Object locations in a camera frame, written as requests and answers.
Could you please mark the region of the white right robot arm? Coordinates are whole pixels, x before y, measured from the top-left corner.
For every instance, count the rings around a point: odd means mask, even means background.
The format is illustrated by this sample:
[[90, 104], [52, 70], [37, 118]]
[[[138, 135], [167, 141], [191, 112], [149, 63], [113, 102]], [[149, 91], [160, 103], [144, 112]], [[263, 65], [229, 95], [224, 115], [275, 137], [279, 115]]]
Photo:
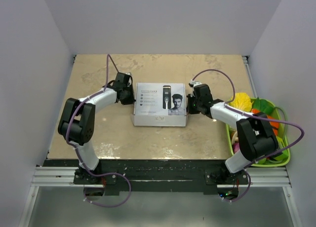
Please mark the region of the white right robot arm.
[[231, 184], [237, 179], [237, 172], [278, 149], [273, 128], [264, 113], [244, 112], [220, 99], [213, 99], [206, 84], [192, 81], [189, 85], [192, 93], [187, 95], [188, 113], [203, 114], [237, 131], [239, 150], [225, 161], [226, 168], [220, 171], [223, 183]]

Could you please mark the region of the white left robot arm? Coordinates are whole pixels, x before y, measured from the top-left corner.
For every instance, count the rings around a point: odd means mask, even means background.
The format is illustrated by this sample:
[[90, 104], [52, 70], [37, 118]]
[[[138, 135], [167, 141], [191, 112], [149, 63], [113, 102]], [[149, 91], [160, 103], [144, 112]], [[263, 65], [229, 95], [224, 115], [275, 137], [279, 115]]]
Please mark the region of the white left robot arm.
[[95, 116], [115, 103], [134, 104], [132, 83], [130, 73], [117, 73], [114, 80], [97, 92], [80, 99], [69, 98], [65, 102], [57, 130], [66, 143], [74, 147], [80, 167], [86, 170], [85, 178], [92, 184], [102, 179], [102, 171], [97, 168], [99, 158], [91, 142]]

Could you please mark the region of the white clipper kit box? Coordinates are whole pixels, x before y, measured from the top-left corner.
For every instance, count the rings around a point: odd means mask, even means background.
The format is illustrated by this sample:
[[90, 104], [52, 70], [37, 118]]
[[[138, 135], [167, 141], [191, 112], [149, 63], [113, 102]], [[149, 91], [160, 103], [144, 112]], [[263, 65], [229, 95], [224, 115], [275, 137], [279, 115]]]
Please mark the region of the white clipper kit box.
[[134, 126], [185, 127], [186, 91], [183, 83], [136, 84]]

